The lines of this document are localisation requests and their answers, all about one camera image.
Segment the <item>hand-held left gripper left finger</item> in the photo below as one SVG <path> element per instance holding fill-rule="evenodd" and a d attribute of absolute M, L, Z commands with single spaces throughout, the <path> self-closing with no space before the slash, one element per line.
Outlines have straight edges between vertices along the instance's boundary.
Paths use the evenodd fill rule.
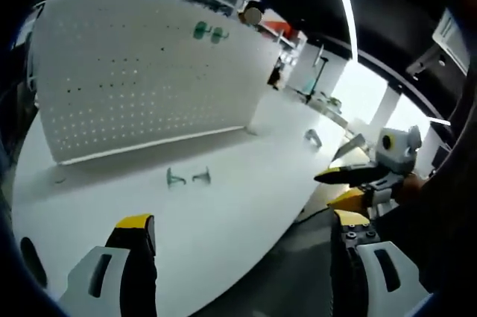
<path fill-rule="evenodd" d="M 59 305 L 68 316 L 156 316 L 154 216 L 127 216 L 105 245 L 69 272 Z"/>

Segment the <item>person's right hand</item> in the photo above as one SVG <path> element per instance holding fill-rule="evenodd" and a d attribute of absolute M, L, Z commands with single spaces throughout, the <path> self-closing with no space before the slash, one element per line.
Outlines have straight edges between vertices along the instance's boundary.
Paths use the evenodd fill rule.
<path fill-rule="evenodd" d="M 410 174 L 402 182 L 402 186 L 397 192 L 395 201 L 399 205 L 413 201 L 420 195 L 420 190 L 427 181 L 427 179 L 422 179 L 418 175 Z"/>

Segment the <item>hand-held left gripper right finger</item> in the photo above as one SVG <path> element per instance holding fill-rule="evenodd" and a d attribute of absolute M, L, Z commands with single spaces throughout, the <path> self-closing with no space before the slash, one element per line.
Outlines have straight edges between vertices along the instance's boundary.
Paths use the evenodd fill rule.
<path fill-rule="evenodd" d="M 412 316 L 430 297 L 414 262 L 365 216 L 332 213 L 332 315 Z"/>

